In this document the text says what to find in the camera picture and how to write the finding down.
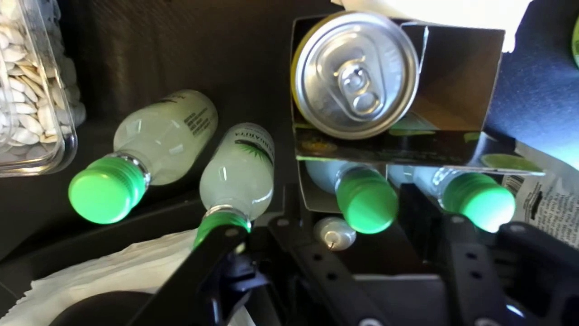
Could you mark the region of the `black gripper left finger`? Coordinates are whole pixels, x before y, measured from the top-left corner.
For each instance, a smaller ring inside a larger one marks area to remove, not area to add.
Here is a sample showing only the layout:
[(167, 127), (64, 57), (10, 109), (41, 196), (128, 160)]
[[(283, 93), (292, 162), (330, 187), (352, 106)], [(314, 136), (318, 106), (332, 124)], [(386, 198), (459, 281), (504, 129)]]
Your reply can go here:
[(269, 279), (247, 254), (238, 227), (216, 227), (151, 294), (117, 290), (64, 308), (50, 326), (225, 326)]

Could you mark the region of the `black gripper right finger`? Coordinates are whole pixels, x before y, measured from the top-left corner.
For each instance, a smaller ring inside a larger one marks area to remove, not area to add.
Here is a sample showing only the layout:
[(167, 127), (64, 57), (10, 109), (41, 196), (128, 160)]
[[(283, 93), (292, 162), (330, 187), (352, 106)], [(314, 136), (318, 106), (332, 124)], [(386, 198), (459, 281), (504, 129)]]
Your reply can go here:
[(457, 326), (579, 326), (579, 252), (508, 223), (482, 240), (461, 216), (441, 223), (441, 260)]

